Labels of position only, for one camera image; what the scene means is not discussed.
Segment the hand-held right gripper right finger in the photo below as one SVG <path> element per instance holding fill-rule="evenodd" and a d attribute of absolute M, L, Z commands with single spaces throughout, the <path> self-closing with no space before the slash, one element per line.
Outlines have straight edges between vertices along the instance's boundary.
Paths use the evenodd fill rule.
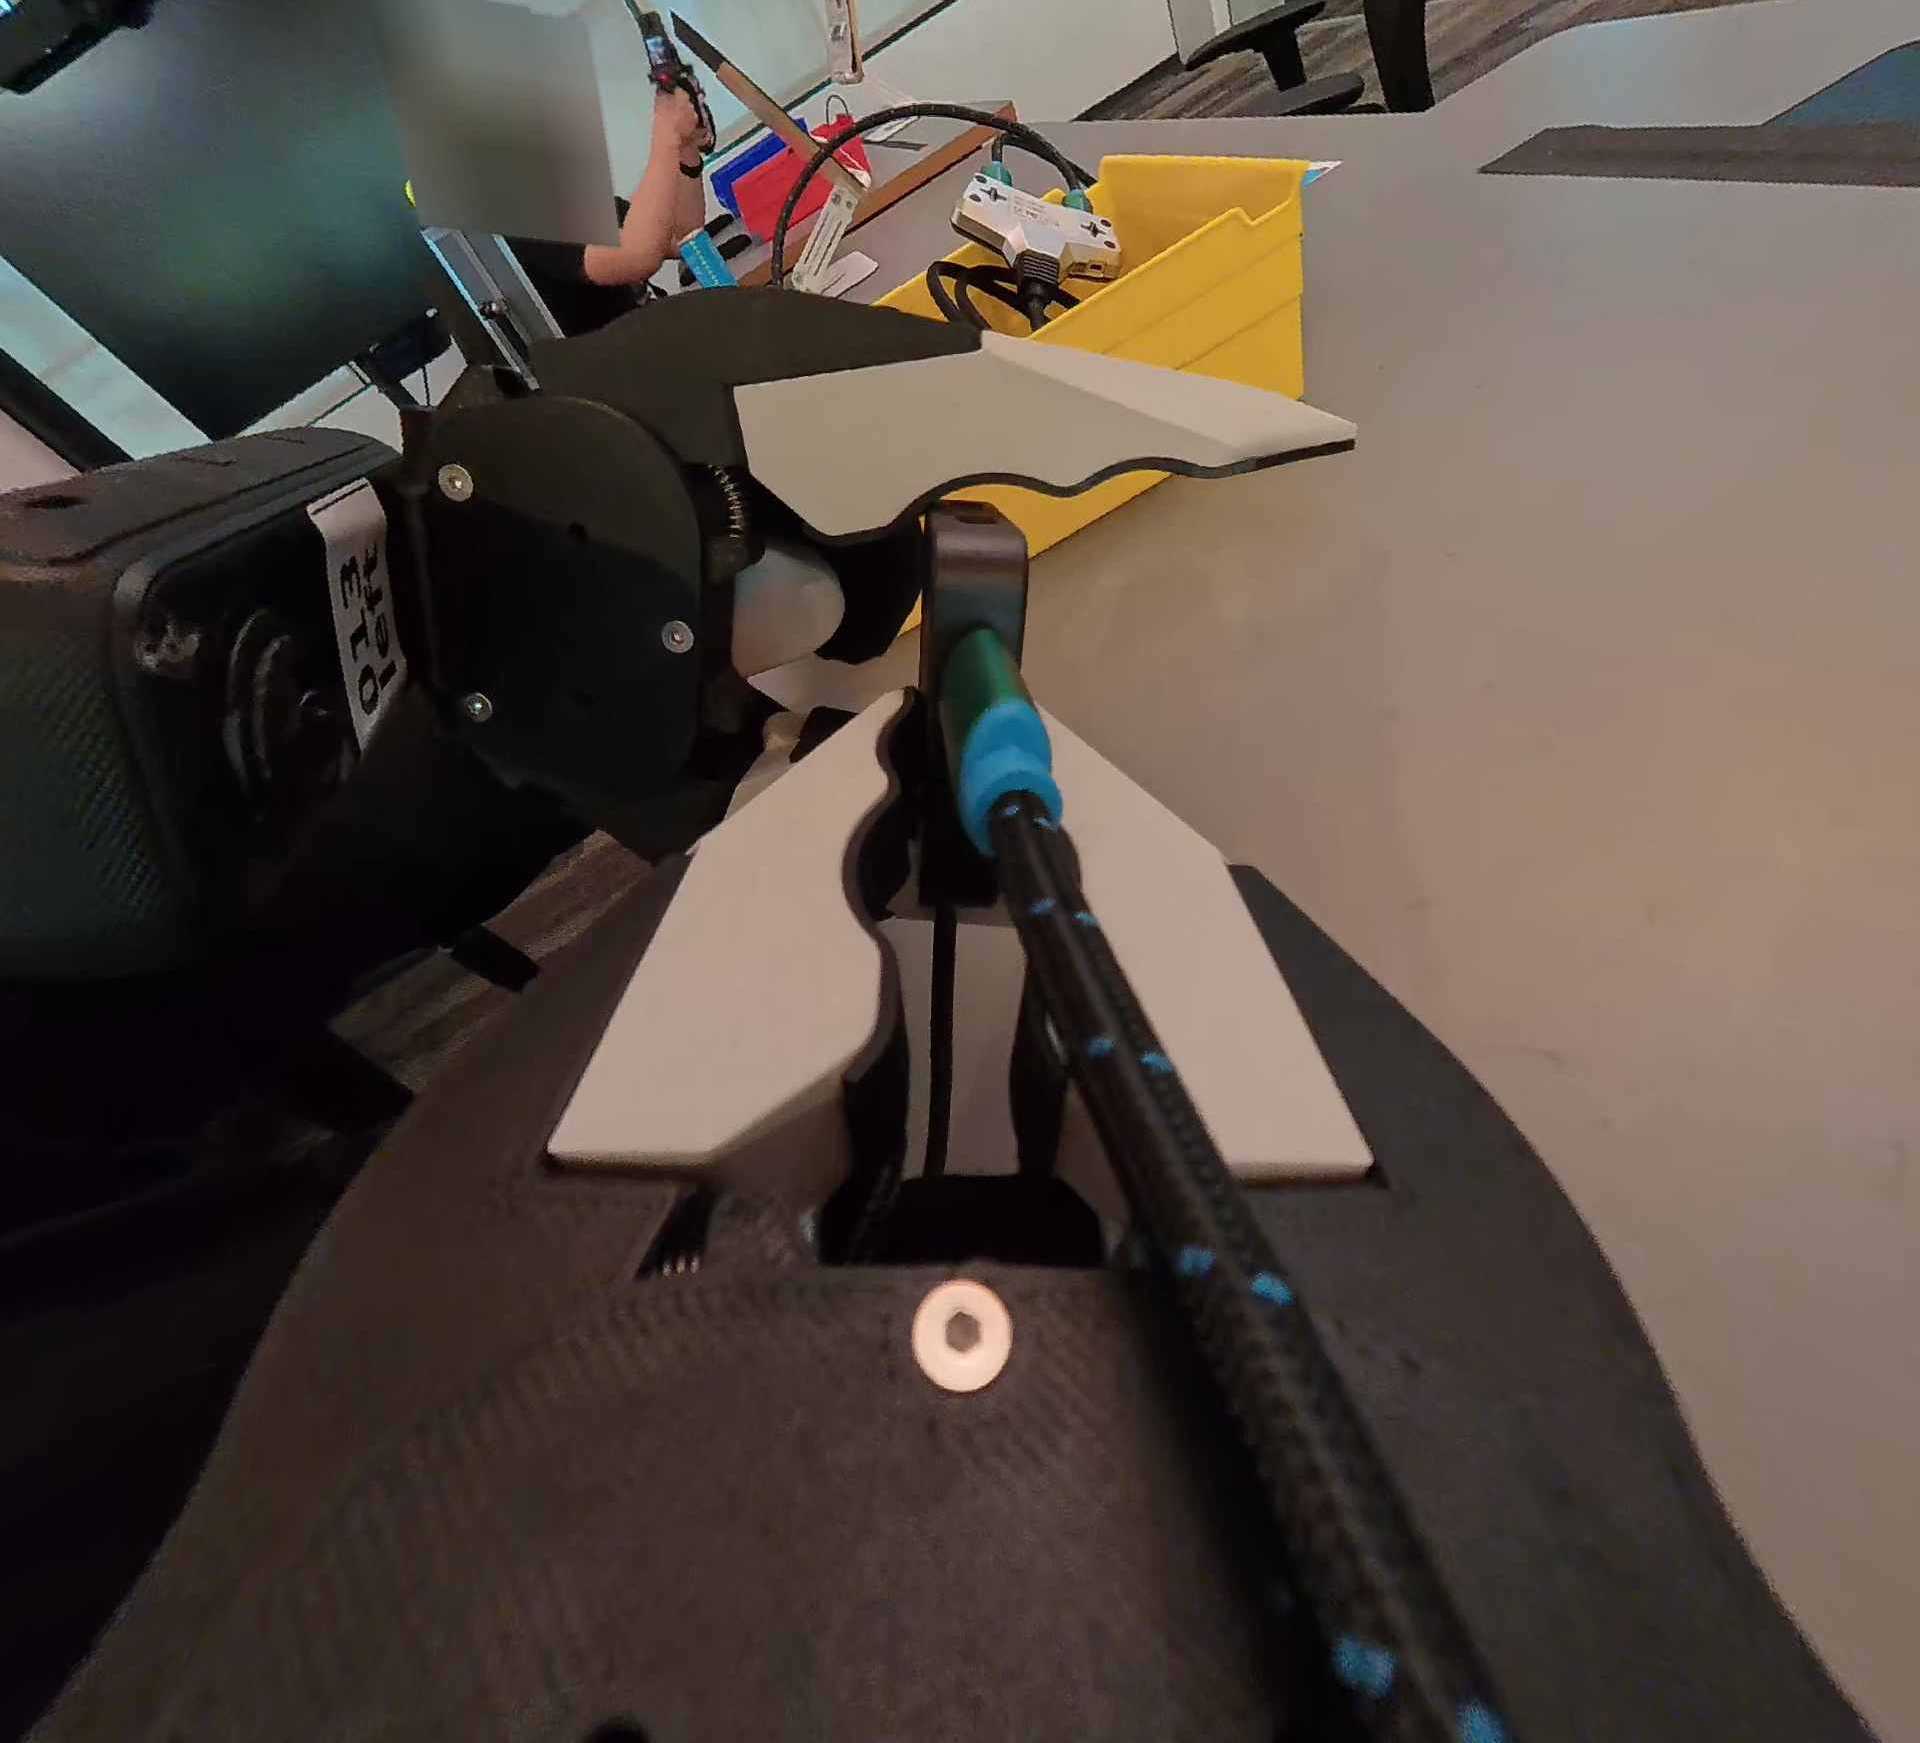
<path fill-rule="evenodd" d="M 1228 857 L 1050 720 L 1080 886 L 1165 1058 L 1242 1184 L 1355 1184 L 1375 1151 Z"/>

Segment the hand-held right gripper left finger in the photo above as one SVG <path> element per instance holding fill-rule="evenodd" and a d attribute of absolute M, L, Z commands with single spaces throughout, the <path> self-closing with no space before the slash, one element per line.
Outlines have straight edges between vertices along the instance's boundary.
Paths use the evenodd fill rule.
<path fill-rule="evenodd" d="M 772 1198 L 851 1242 L 904 1174 L 899 962 L 861 864 L 903 789 L 890 690 L 690 853 L 547 1154 Z"/>

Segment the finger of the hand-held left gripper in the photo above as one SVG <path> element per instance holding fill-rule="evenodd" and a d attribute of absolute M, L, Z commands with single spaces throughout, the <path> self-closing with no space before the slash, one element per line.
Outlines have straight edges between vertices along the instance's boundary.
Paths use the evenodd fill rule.
<path fill-rule="evenodd" d="M 753 775 L 781 775 L 806 761 L 869 706 L 863 665 L 821 655 L 757 673 L 753 689 L 774 703 L 774 716 L 762 731 Z"/>
<path fill-rule="evenodd" d="M 984 338 L 968 354 L 733 389 L 745 464 L 806 535 L 863 540 L 979 485 L 1071 498 L 1347 454 L 1358 427 L 1257 386 Z"/>

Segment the black adapter hub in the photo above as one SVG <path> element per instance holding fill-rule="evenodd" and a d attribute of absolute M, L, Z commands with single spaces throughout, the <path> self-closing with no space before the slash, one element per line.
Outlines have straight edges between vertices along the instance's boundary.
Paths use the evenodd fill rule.
<path fill-rule="evenodd" d="M 920 620 L 920 901 L 929 911 L 984 911 L 998 901 L 995 867 L 961 833 L 938 696 L 951 651 L 989 629 L 1020 665 L 1030 560 L 1025 532 L 994 504 L 943 501 L 926 515 Z"/>

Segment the yellow plastic bin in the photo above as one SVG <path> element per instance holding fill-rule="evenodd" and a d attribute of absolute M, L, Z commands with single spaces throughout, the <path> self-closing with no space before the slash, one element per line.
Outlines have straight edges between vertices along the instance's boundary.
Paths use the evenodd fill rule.
<path fill-rule="evenodd" d="M 1067 298 L 1033 328 L 1008 260 L 955 233 L 943 260 L 977 274 L 974 290 L 920 274 L 880 307 L 933 320 L 964 300 L 988 332 L 1300 402 L 1307 167 L 1281 155 L 1105 155 L 1088 198 L 1117 226 L 1117 280 L 1063 284 Z"/>

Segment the silver adapter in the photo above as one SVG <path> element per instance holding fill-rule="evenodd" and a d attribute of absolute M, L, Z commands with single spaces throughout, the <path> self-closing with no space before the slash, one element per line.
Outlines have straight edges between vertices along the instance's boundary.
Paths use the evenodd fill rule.
<path fill-rule="evenodd" d="M 1100 213 L 1071 213 L 1061 198 L 1040 198 L 974 172 L 953 206 L 953 229 L 1013 270 L 1036 270 L 1052 284 L 1111 284 L 1122 253 L 1117 226 Z"/>

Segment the wooden table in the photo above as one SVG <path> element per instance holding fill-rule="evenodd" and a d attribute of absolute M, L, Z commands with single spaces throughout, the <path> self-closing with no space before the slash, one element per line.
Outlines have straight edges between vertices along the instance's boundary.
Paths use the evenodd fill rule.
<path fill-rule="evenodd" d="M 873 134 L 863 136 L 865 158 L 872 167 L 872 189 L 861 198 L 851 222 L 851 233 L 861 233 L 869 222 L 899 206 L 909 195 L 933 185 L 938 175 L 974 163 L 989 147 L 995 129 L 981 124 L 979 116 L 1016 120 L 1016 106 L 964 106 L 968 120 L 953 116 L 920 116 L 920 120 L 885 120 Z M 738 222 L 749 245 L 763 249 L 770 245 L 772 226 L 777 222 L 774 189 L 781 175 L 762 180 L 763 195 L 740 195 L 740 188 L 753 181 L 763 165 L 774 172 L 800 172 L 800 158 L 784 147 L 772 134 L 762 141 L 733 150 L 721 158 L 715 171 L 708 172 L 709 213 L 726 213 Z"/>

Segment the small red bin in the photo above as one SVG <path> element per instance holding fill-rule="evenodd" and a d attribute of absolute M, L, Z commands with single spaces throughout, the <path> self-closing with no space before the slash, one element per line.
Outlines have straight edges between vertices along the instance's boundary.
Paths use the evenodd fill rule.
<path fill-rule="evenodd" d="M 872 189 L 872 167 L 851 120 L 830 123 L 817 134 L 790 116 L 766 120 L 766 129 L 800 158 L 806 175 L 825 180 L 835 189 L 855 195 Z"/>

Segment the silver tilted stand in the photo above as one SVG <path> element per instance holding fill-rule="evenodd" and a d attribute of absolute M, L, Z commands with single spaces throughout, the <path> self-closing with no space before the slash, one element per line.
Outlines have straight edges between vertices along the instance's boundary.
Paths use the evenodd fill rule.
<path fill-rule="evenodd" d="M 681 14 L 670 17 L 674 41 L 680 48 L 684 48 L 690 58 L 695 58 L 702 65 L 708 65 L 708 75 L 715 78 L 715 82 L 738 99 L 757 124 L 766 129 L 766 120 L 781 123 L 781 116 L 790 116 L 777 99 L 772 99 L 763 88 L 757 88 L 733 59 L 726 59 L 699 28 L 692 28 Z M 762 167 L 763 172 L 781 175 L 774 189 L 784 189 L 784 195 L 774 195 L 772 201 L 781 206 L 777 222 L 770 236 L 770 247 L 781 249 L 781 238 L 790 233 L 794 225 L 800 233 L 808 229 L 808 222 L 830 205 L 832 195 L 849 198 L 856 205 L 856 195 L 849 189 L 835 189 L 825 180 L 813 180 L 806 171 L 800 172 L 774 172 L 772 165 Z M 804 272 L 798 274 L 790 287 L 804 290 L 808 296 L 830 296 L 830 298 L 847 298 L 851 296 L 865 277 L 876 272 L 876 260 L 844 249 L 839 259 L 824 270 L 824 272 Z"/>

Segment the person's black clothing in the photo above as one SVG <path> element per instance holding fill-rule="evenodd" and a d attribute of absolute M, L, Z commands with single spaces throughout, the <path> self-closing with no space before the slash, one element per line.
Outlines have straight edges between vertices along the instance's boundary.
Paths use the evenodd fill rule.
<path fill-rule="evenodd" d="M 199 962 L 4 986 L 4 1737 L 178 1521 L 302 1251 L 411 1088 Z"/>

